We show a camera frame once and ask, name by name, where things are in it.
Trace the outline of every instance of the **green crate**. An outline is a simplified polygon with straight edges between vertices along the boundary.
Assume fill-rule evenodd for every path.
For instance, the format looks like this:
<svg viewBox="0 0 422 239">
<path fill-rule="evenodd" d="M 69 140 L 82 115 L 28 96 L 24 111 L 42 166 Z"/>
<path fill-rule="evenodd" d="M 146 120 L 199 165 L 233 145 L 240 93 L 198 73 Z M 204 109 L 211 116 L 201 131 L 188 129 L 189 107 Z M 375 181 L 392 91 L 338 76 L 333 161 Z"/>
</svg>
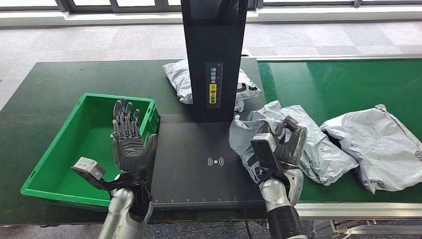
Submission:
<svg viewBox="0 0 422 239">
<path fill-rule="evenodd" d="M 110 137 L 113 132 L 114 104 L 120 98 L 120 96 L 84 94 L 20 192 L 47 199 L 54 204 L 106 210 L 110 201 L 108 193 L 94 188 L 71 170 L 71 167 L 80 157 L 86 157 L 97 161 L 106 170 L 103 177 L 106 181 L 113 180 L 120 173 L 114 162 Z M 150 134 L 156 132 L 159 123 L 154 100 L 136 97 L 125 97 L 125 99 L 127 102 L 132 102 L 132 109 L 140 110 L 140 121 L 143 119 L 140 133 L 144 140 L 147 139 Z"/>
</svg>

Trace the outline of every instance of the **wireless charging symbol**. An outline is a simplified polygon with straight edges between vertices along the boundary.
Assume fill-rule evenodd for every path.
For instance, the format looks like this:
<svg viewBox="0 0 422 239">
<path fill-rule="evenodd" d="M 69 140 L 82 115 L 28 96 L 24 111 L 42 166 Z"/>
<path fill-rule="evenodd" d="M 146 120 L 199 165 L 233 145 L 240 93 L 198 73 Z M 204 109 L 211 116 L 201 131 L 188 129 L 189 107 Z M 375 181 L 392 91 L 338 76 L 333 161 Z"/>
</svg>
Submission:
<svg viewBox="0 0 422 239">
<path fill-rule="evenodd" d="M 223 167 L 224 165 L 224 159 L 223 157 L 218 158 L 218 160 L 214 160 L 211 157 L 208 158 L 208 166 L 211 167 L 213 165 L 218 165 L 220 167 Z"/>
</svg>

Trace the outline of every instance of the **robotic arm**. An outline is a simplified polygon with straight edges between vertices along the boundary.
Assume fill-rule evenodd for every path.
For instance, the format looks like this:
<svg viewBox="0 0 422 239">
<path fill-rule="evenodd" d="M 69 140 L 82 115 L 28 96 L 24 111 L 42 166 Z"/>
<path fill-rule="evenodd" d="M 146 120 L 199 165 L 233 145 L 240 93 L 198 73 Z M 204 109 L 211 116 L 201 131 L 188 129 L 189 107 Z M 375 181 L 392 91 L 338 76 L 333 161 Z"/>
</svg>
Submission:
<svg viewBox="0 0 422 239">
<path fill-rule="evenodd" d="M 280 140 L 283 129 L 291 132 L 289 142 L 285 143 L 286 134 Z M 267 208 L 267 218 L 271 237 L 274 239 L 308 239 L 294 205 L 298 202 L 303 174 L 297 168 L 297 162 L 303 152 L 307 130 L 297 122 L 286 117 L 272 132 L 266 124 L 263 133 L 257 134 L 251 144 L 259 161 L 261 175 L 261 195 Z"/>
<path fill-rule="evenodd" d="M 146 168 L 154 158 L 158 135 L 144 140 L 139 134 L 139 110 L 131 115 L 132 103 L 124 98 L 114 106 L 111 134 L 114 159 L 121 172 L 106 182 L 105 170 L 94 160 L 80 158 L 72 169 L 97 189 L 108 191 L 111 197 L 108 215 L 100 239 L 141 239 L 151 217 L 153 204 Z"/>
</svg>

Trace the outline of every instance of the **white package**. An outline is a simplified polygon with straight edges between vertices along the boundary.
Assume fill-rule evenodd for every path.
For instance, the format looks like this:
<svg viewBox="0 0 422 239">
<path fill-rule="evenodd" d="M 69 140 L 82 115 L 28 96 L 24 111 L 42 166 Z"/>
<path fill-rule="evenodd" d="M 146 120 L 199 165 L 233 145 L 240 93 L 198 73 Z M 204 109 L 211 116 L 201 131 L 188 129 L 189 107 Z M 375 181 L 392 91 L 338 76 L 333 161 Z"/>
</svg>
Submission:
<svg viewBox="0 0 422 239">
<path fill-rule="evenodd" d="M 167 77 L 173 88 L 176 90 L 180 102 L 193 104 L 191 77 L 189 75 L 188 60 L 184 59 L 176 63 L 169 63 L 163 66 Z M 249 79 L 242 69 L 239 69 L 237 81 L 235 112 L 242 112 L 244 108 L 243 100 L 258 96 L 261 90 Z"/>
<path fill-rule="evenodd" d="M 259 132 L 265 122 L 274 131 L 286 116 L 291 116 L 299 125 L 308 130 L 305 149 L 298 166 L 313 181 L 328 186 L 337 181 L 344 173 L 358 166 L 356 160 L 328 140 L 328 137 L 321 132 L 318 125 L 301 106 L 281 108 L 278 101 L 273 101 L 258 111 L 252 111 L 247 121 L 242 121 L 239 116 L 235 116 L 230 126 L 230 147 L 241 157 L 243 166 L 255 182 L 259 176 L 257 174 L 260 173 L 257 170 L 259 162 L 251 163 L 253 160 L 250 158 L 254 152 L 250 140 Z M 288 141 L 290 131 L 285 130 L 284 133 L 286 141 Z"/>
<path fill-rule="evenodd" d="M 384 105 L 343 114 L 320 128 L 359 162 L 362 184 L 373 194 L 422 182 L 422 144 Z"/>
</svg>

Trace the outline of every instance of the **dark green table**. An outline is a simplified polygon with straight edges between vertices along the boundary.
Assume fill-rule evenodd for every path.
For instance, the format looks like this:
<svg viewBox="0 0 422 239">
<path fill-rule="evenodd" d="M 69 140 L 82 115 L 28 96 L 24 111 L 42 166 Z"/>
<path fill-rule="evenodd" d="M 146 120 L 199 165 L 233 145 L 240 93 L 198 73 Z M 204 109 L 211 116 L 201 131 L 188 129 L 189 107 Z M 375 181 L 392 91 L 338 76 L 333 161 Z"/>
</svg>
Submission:
<svg viewBox="0 0 422 239">
<path fill-rule="evenodd" d="M 19 190 L 86 92 L 153 98 L 159 114 L 186 113 L 186 105 L 176 98 L 161 67 L 175 61 L 37 63 L 0 112 L 0 225 L 103 222 L 105 213 L 54 206 L 39 198 L 23 196 Z M 256 60 L 244 59 L 241 67 L 261 88 Z M 264 104 L 263 95 L 249 99 L 245 112 Z M 241 217 L 242 212 L 233 210 L 170 214 L 154 211 L 151 220 L 218 221 Z"/>
<path fill-rule="evenodd" d="M 422 140 L 421 59 L 403 56 L 258 59 L 258 68 L 267 102 L 279 100 L 283 107 L 301 105 L 318 125 L 347 112 L 384 104 L 388 112 Z M 318 218 L 325 215 L 321 211 L 330 207 L 337 210 L 328 213 L 328 217 L 334 218 L 353 213 L 361 218 L 420 217 L 421 194 L 422 183 L 400 192 L 378 190 L 372 195 L 352 170 L 328 187 L 305 177 L 297 208 L 301 216 Z M 321 204 L 332 202 L 352 204 Z"/>
<path fill-rule="evenodd" d="M 25 179 L 85 92 L 153 98 L 160 114 L 185 113 L 161 65 L 165 61 L 37 63 L 0 112 L 1 224 L 102 222 L 105 213 L 50 205 L 22 196 Z M 244 59 L 242 69 L 263 82 L 266 101 L 300 104 L 318 123 L 349 111 L 385 104 L 422 138 L 422 60 L 419 59 Z M 261 102 L 247 102 L 245 111 Z M 304 218 L 422 218 L 422 184 L 401 192 L 367 192 L 353 172 L 329 187 L 305 180 Z M 154 212 L 152 222 L 233 221 L 242 212 Z M 249 218 L 264 218 L 262 210 Z"/>
</svg>

